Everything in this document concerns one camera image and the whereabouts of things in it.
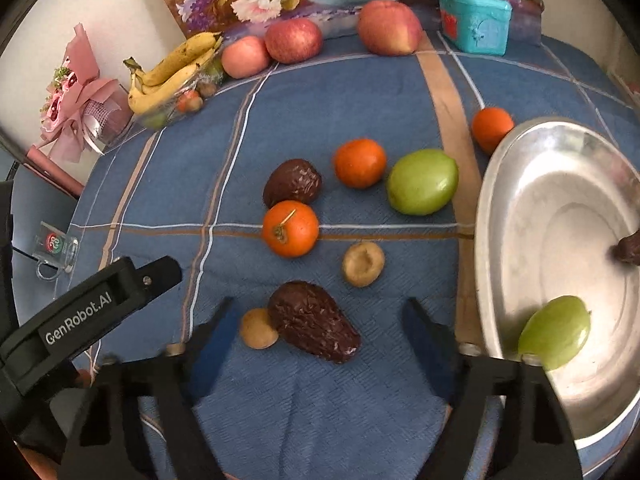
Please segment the small brown round fruit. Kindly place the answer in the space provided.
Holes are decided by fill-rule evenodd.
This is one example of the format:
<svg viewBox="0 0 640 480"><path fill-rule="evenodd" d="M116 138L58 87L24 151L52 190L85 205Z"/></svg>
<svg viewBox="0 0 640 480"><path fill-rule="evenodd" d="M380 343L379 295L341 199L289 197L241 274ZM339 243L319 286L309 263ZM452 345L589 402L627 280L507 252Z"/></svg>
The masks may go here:
<svg viewBox="0 0 640 480"><path fill-rule="evenodd" d="M279 339L273 328L266 308L256 308L246 312L241 318L240 336L248 348L265 350Z"/></svg>

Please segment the large dark avocado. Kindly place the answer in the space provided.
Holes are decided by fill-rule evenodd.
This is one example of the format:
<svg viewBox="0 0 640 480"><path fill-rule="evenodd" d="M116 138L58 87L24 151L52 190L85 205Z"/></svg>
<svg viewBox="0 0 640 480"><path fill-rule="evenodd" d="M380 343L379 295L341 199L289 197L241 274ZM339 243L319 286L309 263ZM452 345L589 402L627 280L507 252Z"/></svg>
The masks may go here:
<svg viewBox="0 0 640 480"><path fill-rule="evenodd" d="M333 297L317 284L282 284L269 298L267 310L279 335L303 352L343 364L360 348L360 333Z"/></svg>

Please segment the clear glass jar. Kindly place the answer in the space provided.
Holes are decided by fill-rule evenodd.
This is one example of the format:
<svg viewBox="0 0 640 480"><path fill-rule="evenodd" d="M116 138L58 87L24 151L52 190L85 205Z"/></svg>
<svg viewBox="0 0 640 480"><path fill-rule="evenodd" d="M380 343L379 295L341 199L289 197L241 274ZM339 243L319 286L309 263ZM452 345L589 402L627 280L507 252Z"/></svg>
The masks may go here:
<svg viewBox="0 0 640 480"><path fill-rule="evenodd" d="M32 253L37 260L37 278L50 282L56 280L62 273L70 274L75 265L78 247L79 242L76 237L41 221Z"/></svg>

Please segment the green mango in basin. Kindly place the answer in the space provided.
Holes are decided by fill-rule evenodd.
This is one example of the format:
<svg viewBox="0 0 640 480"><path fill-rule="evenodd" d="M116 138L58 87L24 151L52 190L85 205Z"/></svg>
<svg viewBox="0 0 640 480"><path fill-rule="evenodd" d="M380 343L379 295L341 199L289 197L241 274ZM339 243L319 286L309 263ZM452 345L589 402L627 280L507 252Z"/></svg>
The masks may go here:
<svg viewBox="0 0 640 480"><path fill-rule="evenodd" d="M584 300L556 297L529 318L518 338L518 354L536 356L545 370L556 370L584 348L590 330L590 312Z"/></svg>

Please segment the brown dimpled round fruit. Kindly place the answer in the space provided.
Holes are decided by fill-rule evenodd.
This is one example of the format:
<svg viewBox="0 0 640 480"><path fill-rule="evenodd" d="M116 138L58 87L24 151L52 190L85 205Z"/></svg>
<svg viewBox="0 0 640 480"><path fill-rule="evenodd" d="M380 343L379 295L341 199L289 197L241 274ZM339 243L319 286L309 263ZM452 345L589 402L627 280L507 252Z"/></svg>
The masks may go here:
<svg viewBox="0 0 640 480"><path fill-rule="evenodd" d="M363 288L374 283L385 266L383 249L373 242L350 246L343 257L342 272L352 286Z"/></svg>

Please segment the silver metal basin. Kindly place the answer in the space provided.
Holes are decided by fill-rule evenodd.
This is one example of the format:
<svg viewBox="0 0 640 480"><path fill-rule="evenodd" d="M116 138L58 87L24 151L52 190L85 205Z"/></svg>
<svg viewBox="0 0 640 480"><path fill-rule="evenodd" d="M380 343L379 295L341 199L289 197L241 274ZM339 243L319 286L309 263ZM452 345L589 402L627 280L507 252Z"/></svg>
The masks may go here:
<svg viewBox="0 0 640 480"><path fill-rule="evenodd" d="M638 226L638 172L577 122L523 122L491 156L474 249L485 346L512 359L535 310L559 296L584 300L585 347L550 375L578 448L604 439L639 402L639 270L612 254Z"/></svg>

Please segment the pink flower bouquet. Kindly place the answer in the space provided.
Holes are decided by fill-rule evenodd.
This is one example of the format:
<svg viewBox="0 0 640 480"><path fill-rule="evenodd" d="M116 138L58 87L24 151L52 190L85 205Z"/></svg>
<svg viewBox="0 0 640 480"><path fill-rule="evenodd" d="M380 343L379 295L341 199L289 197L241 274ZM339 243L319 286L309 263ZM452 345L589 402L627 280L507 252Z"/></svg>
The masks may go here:
<svg viewBox="0 0 640 480"><path fill-rule="evenodd" d="M132 111L120 82L100 75L84 26L74 33L40 108L39 145L54 162L76 164L84 151L101 153L123 133Z"/></svg>

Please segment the small dark avocado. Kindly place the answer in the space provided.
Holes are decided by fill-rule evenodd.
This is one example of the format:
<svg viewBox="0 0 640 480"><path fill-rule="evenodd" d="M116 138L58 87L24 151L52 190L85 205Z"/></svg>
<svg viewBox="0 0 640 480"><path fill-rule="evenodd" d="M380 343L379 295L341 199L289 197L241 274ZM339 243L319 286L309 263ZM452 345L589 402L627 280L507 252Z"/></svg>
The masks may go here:
<svg viewBox="0 0 640 480"><path fill-rule="evenodd" d="M262 201L267 208L285 200L309 205L319 196L321 187L320 172L308 160L293 158L282 162L270 174L262 191Z"/></svg>

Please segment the orange tangerine near basin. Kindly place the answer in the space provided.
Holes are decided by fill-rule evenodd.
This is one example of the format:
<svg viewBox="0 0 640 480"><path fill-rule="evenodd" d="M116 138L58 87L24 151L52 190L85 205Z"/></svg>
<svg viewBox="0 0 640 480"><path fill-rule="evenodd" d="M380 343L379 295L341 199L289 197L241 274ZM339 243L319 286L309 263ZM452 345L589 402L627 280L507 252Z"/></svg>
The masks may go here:
<svg viewBox="0 0 640 480"><path fill-rule="evenodd" d="M484 153L491 155L515 127L510 114L500 107L485 107L472 120L471 133Z"/></svg>

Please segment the clear plastic fruit tray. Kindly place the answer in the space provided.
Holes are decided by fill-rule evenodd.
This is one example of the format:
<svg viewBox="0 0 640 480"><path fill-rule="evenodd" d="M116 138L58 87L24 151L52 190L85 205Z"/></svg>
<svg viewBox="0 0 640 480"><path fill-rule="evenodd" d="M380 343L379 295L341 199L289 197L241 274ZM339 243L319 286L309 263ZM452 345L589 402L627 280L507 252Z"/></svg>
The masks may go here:
<svg viewBox="0 0 640 480"><path fill-rule="evenodd" d="M132 72L128 105L134 121L144 128L160 130L184 115L197 113L216 94L224 78L218 56L184 66L155 86L147 86Z"/></svg>

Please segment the blue plaid tablecloth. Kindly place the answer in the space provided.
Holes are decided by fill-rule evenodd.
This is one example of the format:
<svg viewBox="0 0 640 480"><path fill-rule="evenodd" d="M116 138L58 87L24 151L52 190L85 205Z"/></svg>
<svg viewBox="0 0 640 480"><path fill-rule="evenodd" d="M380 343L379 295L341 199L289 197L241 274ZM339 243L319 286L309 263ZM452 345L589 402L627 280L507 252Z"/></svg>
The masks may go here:
<svg viewBox="0 0 640 480"><path fill-rule="evenodd" d="M415 477L447 407L401 310L414 297L463 325L460 254L487 165L470 125L483 106L514 122L565 117L639 157L637 115L562 42L474 55L430 32L412 55L377 56L355 36L328 40L98 160L58 292L120 257L168 256L183 278L75 365L96 374L111 356L155 356L230 299L193 373L227 477Z"/></svg>

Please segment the orange tangerine centre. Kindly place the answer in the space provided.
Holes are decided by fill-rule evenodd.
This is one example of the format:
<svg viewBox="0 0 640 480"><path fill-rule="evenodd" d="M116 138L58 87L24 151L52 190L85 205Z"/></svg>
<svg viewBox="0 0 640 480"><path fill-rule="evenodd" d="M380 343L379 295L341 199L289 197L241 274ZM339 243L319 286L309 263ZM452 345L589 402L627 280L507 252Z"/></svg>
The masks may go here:
<svg viewBox="0 0 640 480"><path fill-rule="evenodd" d="M333 167L337 179L348 188L370 188L383 179L386 151L371 139L355 139L341 145L334 153Z"/></svg>

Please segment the pink peach apple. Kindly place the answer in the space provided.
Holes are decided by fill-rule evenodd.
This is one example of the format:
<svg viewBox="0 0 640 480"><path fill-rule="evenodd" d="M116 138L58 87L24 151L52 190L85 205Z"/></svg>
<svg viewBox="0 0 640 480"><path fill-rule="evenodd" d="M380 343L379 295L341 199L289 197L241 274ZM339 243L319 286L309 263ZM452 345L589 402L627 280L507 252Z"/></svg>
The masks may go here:
<svg viewBox="0 0 640 480"><path fill-rule="evenodd" d="M229 76L243 79L265 70L271 58L262 38L246 36L224 48L221 64Z"/></svg>

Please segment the dark red apple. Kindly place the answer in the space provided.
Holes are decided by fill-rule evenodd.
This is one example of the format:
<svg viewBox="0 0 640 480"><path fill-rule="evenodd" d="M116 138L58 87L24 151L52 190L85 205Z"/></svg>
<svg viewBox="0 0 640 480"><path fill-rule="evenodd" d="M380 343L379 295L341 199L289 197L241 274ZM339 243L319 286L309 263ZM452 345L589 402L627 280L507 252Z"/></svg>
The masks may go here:
<svg viewBox="0 0 640 480"><path fill-rule="evenodd" d="M323 37L308 18L291 18L271 25L264 36L270 56L281 64L304 62L318 55Z"/></svg>

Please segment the teal gift box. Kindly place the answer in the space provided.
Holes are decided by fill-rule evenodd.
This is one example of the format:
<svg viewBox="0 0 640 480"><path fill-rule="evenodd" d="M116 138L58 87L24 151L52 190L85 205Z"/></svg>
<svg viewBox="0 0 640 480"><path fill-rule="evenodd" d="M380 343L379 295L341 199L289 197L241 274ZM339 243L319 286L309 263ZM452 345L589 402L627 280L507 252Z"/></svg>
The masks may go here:
<svg viewBox="0 0 640 480"><path fill-rule="evenodd" d="M442 33L460 51L504 55L512 6L508 0L438 0Z"/></svg>

